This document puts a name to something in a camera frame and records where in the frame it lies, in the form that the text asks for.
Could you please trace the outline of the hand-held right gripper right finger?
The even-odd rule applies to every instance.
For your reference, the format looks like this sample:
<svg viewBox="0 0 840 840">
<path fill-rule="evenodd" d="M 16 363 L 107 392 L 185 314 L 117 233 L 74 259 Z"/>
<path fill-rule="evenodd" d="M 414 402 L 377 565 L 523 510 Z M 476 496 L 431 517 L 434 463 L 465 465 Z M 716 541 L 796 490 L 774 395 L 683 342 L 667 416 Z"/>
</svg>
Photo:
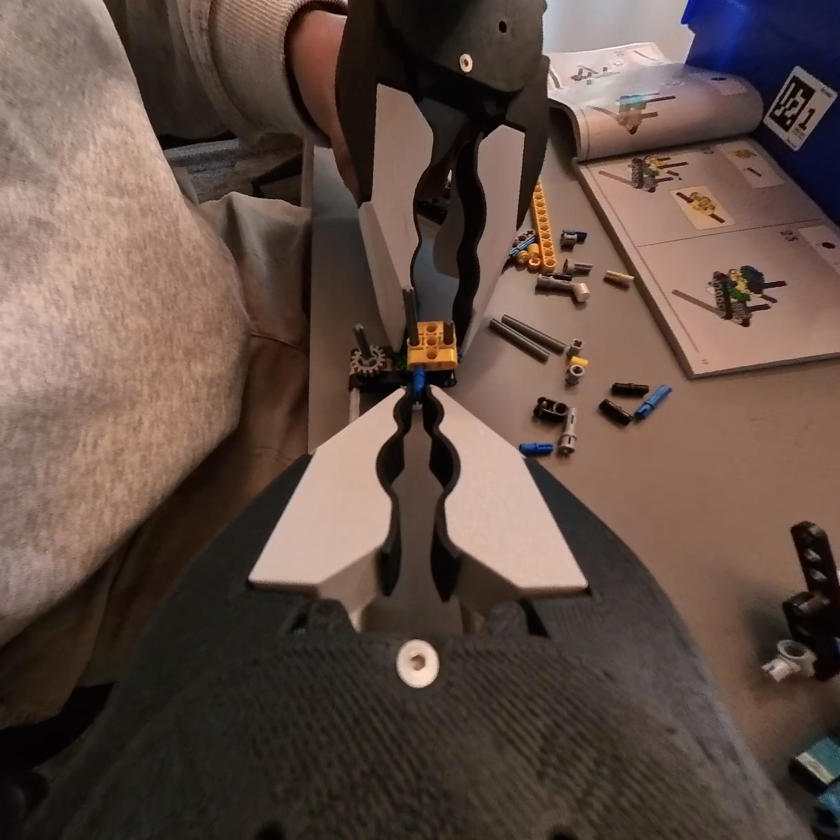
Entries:
<svg viewBox="0 0 840 840">
<path fill-rule="evenodd" d="M 588 589 L 533 462 L 436 385 L 423 398 L 429 469 L 440 485 L 430 564 L 442 602 L 474 634 L 498 605 Z"/>
</svg>

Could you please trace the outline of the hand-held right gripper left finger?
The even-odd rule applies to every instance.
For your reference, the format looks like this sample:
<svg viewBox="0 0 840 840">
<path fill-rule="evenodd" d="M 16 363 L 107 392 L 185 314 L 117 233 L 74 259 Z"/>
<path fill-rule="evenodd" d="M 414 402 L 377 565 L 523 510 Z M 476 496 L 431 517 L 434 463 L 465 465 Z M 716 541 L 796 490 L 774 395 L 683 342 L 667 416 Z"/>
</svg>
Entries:
<svg viewBox="0 0 840 840">
<path fill-rule="evenodd" d="M 400 575 L 404 437 L 413 394 L 400 388 L 321 444 L 309 460 L 248 582 L 339 602 L 355 629 Z"/>
</svg>

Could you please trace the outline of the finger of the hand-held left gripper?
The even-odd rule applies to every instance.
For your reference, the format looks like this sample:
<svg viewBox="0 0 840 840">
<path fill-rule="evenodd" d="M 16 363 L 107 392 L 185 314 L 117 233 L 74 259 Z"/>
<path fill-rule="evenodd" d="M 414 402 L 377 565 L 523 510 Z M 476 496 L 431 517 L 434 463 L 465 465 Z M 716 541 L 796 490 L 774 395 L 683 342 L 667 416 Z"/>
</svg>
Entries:
<svg viewBox="0 0 840 840">
<path fill-rule="evenodd" d="M 453 322 L 458 346 L 477 336 L 518 221 L 524 133 L 505 124 L 476 132 L 458 149 L 453 168 Z"/>
<path fill-rule="evenodd" d="M 419 247 L 414 212 L 417 185 L 431 161 L 434 135 L 412 96 L 376 89 L 371 198 L 360 205 L 360 230 L 387 342 L 403 343 L 404 290 L 413 287 Z"/>
</svg>

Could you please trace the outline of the yellow black lego gear assembly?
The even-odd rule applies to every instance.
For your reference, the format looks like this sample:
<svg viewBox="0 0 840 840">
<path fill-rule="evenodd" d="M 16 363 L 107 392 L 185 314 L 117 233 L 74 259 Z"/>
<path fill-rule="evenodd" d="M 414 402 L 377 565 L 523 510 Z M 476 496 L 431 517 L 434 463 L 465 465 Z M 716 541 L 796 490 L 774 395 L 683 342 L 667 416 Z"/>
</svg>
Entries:
<svg viewBox="0 0 840 840">
<path fill-rule="evenodd" d="M 372 344 L 361 324 L 353 326 L 356 347 L 350 352 L 350 408 L 348 423 L 361 416 L 362 396 L 386 394 L 405 387 L 412 392 L 412 368 L 425 365 L 426 383 L 442 387 L 456 383 L 460 355 L 455 325 L 451 321 L 420 321 L 414 289 L 402 292 L 406 338 L 400 351 Z"/>
</svg>

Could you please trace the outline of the person's left forearm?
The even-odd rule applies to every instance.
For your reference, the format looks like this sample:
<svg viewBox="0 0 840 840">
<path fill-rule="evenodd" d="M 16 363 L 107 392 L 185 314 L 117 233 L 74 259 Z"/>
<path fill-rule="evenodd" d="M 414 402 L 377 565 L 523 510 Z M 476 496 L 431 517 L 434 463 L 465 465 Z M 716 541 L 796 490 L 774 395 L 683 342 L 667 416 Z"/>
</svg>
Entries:
<svg viewBox="0 0 840 840">
<path fill-rule="evenodd" d="M 328 141 L 291 78 L 286 35 L 297 11 L 347 2 L 106 1 L 155 134 L 253 144 L 283 134 Z"/>
</svg>

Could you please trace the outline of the long yellow lego beam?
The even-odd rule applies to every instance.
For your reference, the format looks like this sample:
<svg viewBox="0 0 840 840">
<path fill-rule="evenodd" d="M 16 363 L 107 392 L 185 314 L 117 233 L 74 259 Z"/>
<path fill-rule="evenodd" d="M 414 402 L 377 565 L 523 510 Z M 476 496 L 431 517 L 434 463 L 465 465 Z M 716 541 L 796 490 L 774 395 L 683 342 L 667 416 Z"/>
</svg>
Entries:
<svg viewBox="0 0 840 840">
<path fill-rule="evenodd" d="M 543 274 L 552 274 L 557 270 L 553 231 L 550 222 L 548 204 L 541 180 L 537 180 L 530 203 L 530 214 L 538 247 L 540 270 Z"/>
</svg>

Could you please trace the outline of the long light grey lego axle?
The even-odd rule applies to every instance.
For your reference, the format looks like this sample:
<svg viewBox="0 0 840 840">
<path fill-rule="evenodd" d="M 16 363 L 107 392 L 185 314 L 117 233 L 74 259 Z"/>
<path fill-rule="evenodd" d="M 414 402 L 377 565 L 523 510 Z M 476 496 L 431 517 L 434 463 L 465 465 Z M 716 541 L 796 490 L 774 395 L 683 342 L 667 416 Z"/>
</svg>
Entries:
<svg viewBox="0 0 840 840">
<path fill-rule="evenodd" d="M 545 348 L 543 348 L 543 346 L 526 337 L 524 334 L 506 323 L 492 318 L 488 321 L 488 328 L 498 337 L 505 340 L 511 346 L 516 347 L 521 352 L 524 352 L 529 357 L 543 364 L 548 362 L 550 354 Z"/>
<path fill-rule="evenodd" d="M 512 316 L 504 314 L 500 322 L 545 350 L 556 354 L 565 354 L 567 351 L 568 345 L 565 342 Z"/>
</svg>

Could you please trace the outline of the lego instruction booklet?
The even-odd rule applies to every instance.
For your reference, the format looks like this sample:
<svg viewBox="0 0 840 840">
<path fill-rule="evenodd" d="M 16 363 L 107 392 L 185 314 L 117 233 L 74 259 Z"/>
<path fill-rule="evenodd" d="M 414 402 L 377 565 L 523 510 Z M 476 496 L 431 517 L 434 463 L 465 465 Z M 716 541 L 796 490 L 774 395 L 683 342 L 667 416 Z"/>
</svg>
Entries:
<svg viewBox="0 0 840 840">
<path fill-rule="evenodd" d="M 651 42 L 549 61 L 576 173 L 686 374 L 838 358 L 838 228 L 753 138 L 757 89 Z"/>
</svg>

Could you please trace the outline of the black lego subassembly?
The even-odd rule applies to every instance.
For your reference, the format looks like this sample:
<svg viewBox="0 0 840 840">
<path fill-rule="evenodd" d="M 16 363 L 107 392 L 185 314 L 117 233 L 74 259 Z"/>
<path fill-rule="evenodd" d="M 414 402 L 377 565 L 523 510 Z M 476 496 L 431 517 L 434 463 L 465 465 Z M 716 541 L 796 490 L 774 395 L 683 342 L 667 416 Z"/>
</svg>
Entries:
<svg viewBox="0 0 840 840">
<path fill-rule="evenodd" d="M 792 677 L 828 681 L 839 673 L 839 579 L 826 532 L 813 522 L 791 528 L 805 590 L 783 602 L 789 637 L 763 672 L 775 683 Z"/>
</svg>

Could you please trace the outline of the teal lego piece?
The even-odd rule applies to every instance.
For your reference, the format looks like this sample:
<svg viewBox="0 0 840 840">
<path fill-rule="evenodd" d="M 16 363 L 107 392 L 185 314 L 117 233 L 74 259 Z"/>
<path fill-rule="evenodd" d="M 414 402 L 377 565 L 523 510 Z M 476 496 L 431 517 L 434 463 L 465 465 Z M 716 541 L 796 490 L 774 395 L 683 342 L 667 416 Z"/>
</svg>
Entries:
<svg viewBox="0 0 840 840">
<path fill-rule="evenodd" d="M 839 737 L 833 732 L 796 754 L 788 764 L 793 782 L 815 798 L 815 813 L 825 823 L 839 821 Z"/>
</svg>

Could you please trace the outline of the person's left hand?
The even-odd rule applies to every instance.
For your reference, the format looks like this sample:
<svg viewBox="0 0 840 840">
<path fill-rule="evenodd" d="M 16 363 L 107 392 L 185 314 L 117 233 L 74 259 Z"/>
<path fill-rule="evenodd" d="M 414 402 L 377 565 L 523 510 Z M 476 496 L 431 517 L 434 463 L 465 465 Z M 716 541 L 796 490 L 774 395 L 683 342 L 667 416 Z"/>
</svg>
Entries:
<svg viewBox="0 0 840 840">
<path fill-rule="evenodd" d="M 286 56 L 303 108 L 328 141 L 343 183 L 354 199 L 360 196 L 338 113 L 336 74 L 346 17 L 325 8 L 297 11 L 286 35 Z"/>
</svg>

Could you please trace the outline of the blue plastic storage bin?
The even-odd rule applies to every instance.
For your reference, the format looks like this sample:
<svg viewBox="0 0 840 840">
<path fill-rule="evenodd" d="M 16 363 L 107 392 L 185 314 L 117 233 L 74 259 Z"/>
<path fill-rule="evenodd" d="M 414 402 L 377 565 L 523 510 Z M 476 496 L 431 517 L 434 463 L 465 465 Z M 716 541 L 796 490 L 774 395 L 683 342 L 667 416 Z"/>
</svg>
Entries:
<svg viewBox="0 0 840 840">
<path fill-rule="evenodd" d="M 839 2 L 692 1 L 681 21 L 688 63 L 752 83 L 754 136 L 837 224 Z"/>
</svg>

